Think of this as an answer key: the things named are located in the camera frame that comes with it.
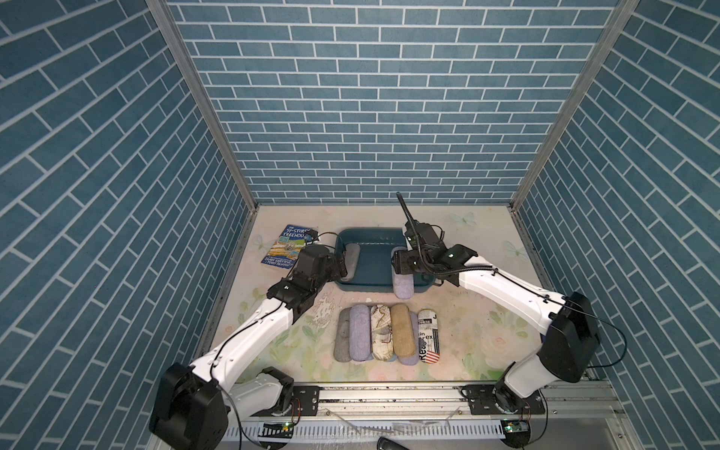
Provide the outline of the grey fabric glasses case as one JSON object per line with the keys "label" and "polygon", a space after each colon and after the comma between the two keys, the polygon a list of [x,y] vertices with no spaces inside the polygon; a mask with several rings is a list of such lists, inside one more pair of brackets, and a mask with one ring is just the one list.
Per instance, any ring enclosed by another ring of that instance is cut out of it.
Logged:
{"label": "grey fabric glasses case", "polygon": [[354,279],[359,263],[360,252],[361,247],[356,243],[350,243],[345,246],[342,258],[346,275],[340,279],[342,282],[350,282]]}

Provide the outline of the lilac fabric glasses case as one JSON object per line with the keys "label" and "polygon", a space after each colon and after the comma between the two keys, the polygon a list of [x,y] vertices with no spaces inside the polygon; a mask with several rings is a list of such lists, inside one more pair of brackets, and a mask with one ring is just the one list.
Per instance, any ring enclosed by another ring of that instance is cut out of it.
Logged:
{"label": "lilac fabric glasses case", "polygon": [[398,274],[395,270],[394,264],[391,264],[392,269],[392,285],[393,293],[400,300],[408,300],[414,295],[414,276],[411,274],[402,275]]}
{"label": "lilac fabric glasses case", "polygon": [[355,305],[350,309],[349,320],[350,358],[355,362],[371,358],[371,310],[366,305]]}

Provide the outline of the tan fabric glasses case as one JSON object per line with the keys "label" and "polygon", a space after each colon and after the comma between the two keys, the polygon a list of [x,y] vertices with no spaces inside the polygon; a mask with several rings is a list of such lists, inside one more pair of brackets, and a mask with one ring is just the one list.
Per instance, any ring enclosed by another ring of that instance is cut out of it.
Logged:
{"label": "tan fabric glasses case", "polygon": [[410,309],[406,305],[393,305],[391,311],[394,351],[397,356],[411,356],[414,353]]}

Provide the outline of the world map glasses case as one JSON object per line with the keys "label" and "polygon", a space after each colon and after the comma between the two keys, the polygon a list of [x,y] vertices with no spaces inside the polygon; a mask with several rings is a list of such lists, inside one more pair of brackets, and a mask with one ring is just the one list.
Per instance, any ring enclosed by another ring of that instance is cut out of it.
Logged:
{"label": "world map glasses case", "polygon": [[375,305],[370,309],[371,353],[374,359],[389,361],[394,356],[390,308]]}

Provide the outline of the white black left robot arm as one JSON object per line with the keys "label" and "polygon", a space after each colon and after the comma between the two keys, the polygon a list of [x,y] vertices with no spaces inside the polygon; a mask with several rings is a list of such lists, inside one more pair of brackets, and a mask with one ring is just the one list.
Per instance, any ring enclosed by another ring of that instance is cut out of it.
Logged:
{"label": "white black left robot arm", "polygon": [[253,380],[237,380],[255,358],[314,304],[328,282],[346,277],[345,257],[328,246],[301,249],[289,274],[271,286],[255,313],[214,349],[189,365],[174,363],[157,382],[149,430],[174,449],[214,449],[229,415],[283,414],[293,404],[294,379],[267,367]]}

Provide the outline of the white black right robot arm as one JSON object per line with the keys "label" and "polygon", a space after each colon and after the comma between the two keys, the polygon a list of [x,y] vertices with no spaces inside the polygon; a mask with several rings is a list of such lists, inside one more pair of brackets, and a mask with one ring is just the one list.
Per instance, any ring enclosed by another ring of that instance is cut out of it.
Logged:
{"label": "white black right robot arm", "polygon": [[495,403],[508,414],[541,388],[556,381],[576,383],[592,367],[600,345],[599,326],[610,323],[594,314],[583,294],[542,289],[515,277],[469,247],[446,247],[429,223],[407,219],[409,248],[391,258],[399,275],[423,274],[481,294],[525,320],[542,337],[538,350],[512,363],[493,388]]}

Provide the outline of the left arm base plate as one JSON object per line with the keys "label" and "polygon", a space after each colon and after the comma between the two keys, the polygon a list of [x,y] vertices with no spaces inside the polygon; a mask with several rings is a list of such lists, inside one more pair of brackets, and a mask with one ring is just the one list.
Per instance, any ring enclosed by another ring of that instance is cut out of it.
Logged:
{"label": "left arm base plate", "polygon": [[279,402],[269,410],[257,412],[256,416],[294,416],[304,418],[317,416],[321,388],[318,385],[296,385],[292,391],[282,392]]}

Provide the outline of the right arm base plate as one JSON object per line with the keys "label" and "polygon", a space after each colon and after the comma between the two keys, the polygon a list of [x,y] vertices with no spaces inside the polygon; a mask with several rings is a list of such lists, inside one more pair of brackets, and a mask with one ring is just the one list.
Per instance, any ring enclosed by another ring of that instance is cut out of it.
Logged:
{"label": "right arm base plate", "polygon": [[520,397],[500,384],[466,384],[459,388],[459,393],[468,402],[473,416],[488,414],[545,414],[546,406],[540,392],[535,391],[530,397]]}

